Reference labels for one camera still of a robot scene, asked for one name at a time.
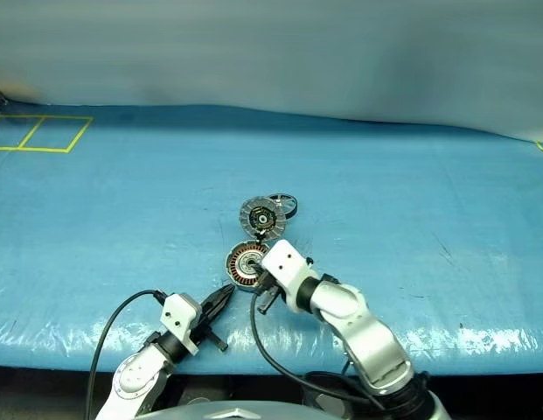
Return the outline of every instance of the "wire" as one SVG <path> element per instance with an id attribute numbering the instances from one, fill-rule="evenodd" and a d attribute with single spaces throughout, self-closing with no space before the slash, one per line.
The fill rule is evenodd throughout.
<path id="1" fill-rule="evenodd" d="M 347 359 L 347 362 L 345 363 L 345 365 L 343 366 L 343 369 L 341 370 L 342 375 L 347 373 L 347 369 L 349 368 L 350 365 L 351 365 L 351 361 Z"/>
<path id="2" fill-rule="evenodd" d="M 123 301 L 122 304 L 120 304 L 117 309 L 112 313 L 112 316 L 104 326 L 104 329 L 102 330 L 102 334 L 100 335 L 100 338 L 98 339 L 98 344 L 96 345 L 96 350 L 94 351 L 93 361 L 90 365 L 90 374 L 88 376 L 88 384 L 87 384 L 87 399 L 85 402 L 85 415 L 84 420 L 90 420 L 90 412 L 92 410 L 93 405 L 93 391 L 94 391 L 94 379 L 96 377 L 96 368 L 98 367 L 98 359 L 100 358 L 100 351 L 102 350 L 102 347 L 104 346 L 104 340 L 106 339 L 106 336 L 108 335 L 108 331 L 112 324 L 114 324 L 115 318 L 120 314 L 123 309 L 129 305 L 131 302 L 133 302 L 135 299 L 143 296 L 143 295 L 152 295 L 155 298 L 160 294 L 161 292 L 159 290 L 143 290 L 137 292 L 135 295 L 128 297 Z"/>
<path id="3" fill-rule="evenodd" d="M 380 402 L 374 398 L 372 395 L 368 394 L 364 389 L 360 388 L 359 391 L 365 395 L 365 398 L 362 396 L 356 396 L 356 395 L 350 395 L 346 393 L 340 393 L 336 391 L 332 391 L 330 389 L 321 387 L 319 385 L 316 385 L 315 383 L 312 383 L 310 381 L 306 381 L 302 378 L 300 378 L 298 375 L 293 374 L 289 370 L 287 370 L 285 367 L 280 365 L 271 355 L 267 352 L 265 347 L 263 346 L 263 343 L 261 343 L 260 335 L 257 332 L 257 326 L 255 324 L 255 301 L 257 300 L 258 295 L 255 293 L 252 296 L 252 301 L 250 303 L 250 324 L 252 326 L 252 335 L 254 335 L 255 345 L 257 346 L 258 350 L 260 351 L 261 355 L 263 356 L 263 359 L 265 359 L 275 370 L 280 372 L 281 374 L 287 376 L 291 381 L 294 381 L 298 383 L 299 385 L 302 385 L 303 387 L 307 389 L 312 389 L 316 392 L 319 392 L 321 394 L 332 396 L 334 398 L 338 398 L 340 400 L 350 401 L 352 403 L 359 403 L 364 405 L 370 405 L 371 403 L 374 404 L 379 410 L 384 411 L 384 406 L 380 404 Z"/>
<path id="4" fill-rule="evenodd" d="M 362 392 L 362 387 L 360 384 L 358 384 L 356 381 L 351 379 L 348 376 L 345 376 L 344 374 L 335 374 L 333 372 L 325 372 L 322 370 L 316 370 L 312 372 L 308 372 L 307 374 L 304 374 L 303 379 L 309 380 L 312 376 L 322 376 L 324 378 L 333 378 L 337 379 L 338 381 L 342 382 L 347 387 L 351 388 L 352 390 L 356 392 Z"/>

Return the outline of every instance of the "metal ring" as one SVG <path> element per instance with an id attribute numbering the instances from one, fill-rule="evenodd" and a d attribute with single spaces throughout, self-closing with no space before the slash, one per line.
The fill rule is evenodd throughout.
<path id="1" fill-rule="evenodd" d="M 290 219 L 298 211 L 298 201 L 292 195 L 277 193 L 269 195 L 268 199 L 272 199 L 282 208 L 286 219 Z"/>

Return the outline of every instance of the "silver robot arm segment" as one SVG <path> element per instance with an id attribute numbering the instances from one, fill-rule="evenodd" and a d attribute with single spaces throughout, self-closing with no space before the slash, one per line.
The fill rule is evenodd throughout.
<path id="1" fill-rule="evenodd" d="M 169 352 L 163 349 L 164 343 L 172 335 L 195 355 L 198 348 L 191 341 L 190 333 L 200 313 L 200 306 L 186 294 L 166 298 L 160 320 L 168 333 L 159 342 L 160 334 L 148 340 L 142 350 L 117 368 L 110 395 L 96 420 L 129 420 L 151 411 L 175 367 Z"/>
<path id="2" fill-rule="evenodd" d="M 411 360 L 393 332 L 372 315 L 360 290 L 327 275 L 319 280 L 306 258 L 285 240 L 267 252 L 261 266 L 284 290 L 290 310 L 310 312 L 331 326 L 371 395 L 400 396 L 412 386 Z M 435 395 L 432 397 L 435 408 L 425 418 L 449 419 Z"/>

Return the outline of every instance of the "white backdrop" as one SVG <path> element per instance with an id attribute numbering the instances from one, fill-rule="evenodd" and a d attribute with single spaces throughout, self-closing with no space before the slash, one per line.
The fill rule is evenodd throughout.
<path id="1" fill-rule="evenodd" d="M 543 0 L 0 0 L 0 88 L 543 141 Z"/>

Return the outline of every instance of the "robotic arm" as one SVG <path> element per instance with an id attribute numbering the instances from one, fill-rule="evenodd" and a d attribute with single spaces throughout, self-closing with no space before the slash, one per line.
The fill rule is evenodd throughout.
<path id="1" fill-rule="evenodd" d="M 267 290 L 265 313 L 282 293 L 293 312 L 309 312 L 329 324 L 345 347 L 362 384 L 364 395 L 384 411 L 374 418 L 391 420 L 450 420 L 436 395 L 426 389 L 411 360 L 392 331 L 376 319 L 362 293 L 336 278 L 318 278 L 311 261 L 285 240 L 278 241 L 257 264 L 258 292 Z M 221 350 L 226 343 L 211 331 L 210 323 L 226 307 L 234 286 L 214 292 L 202 305 L 185 294 L 164 300 L 161 322 L 168 329 L 155 332 L 141 351 L 128 357 L 116 370 L 108 400 L 97 420 L 149 418 L 333 418 L 325 413 L 284 402 L 206 402 L 149 413 L 174 367 L 187 354 L 196 354 L 198 343 L 209 338 Z"/>
<path id="2" fill-rule="evenodd" d="M 306 258 L 285 240 L 267 252 L 261 266 L 284 291 L 291 311 L 309 312 L 331 326 L 363 387 L 392 418 L 449 420 L 438 398 L 421 385 L 392 331 L 372 315 L 358 289 L 332 276 L 318 279 Z"/>
<path id="3" fill-rule="evenodd" d="M 150 412 L 175 366 L 188 354 L 195 355 L 203 339 L 225 351 L 227 344 L 212 332 L 210 324 L 225 309 L 233 291 L 231 284 L 224 286 L 201 305 L 185 293 L 168 296 L 160 318 L 168 331 L 151 334 L 138 353 L 120 364 L 96 420 L 128 420 Z"/>

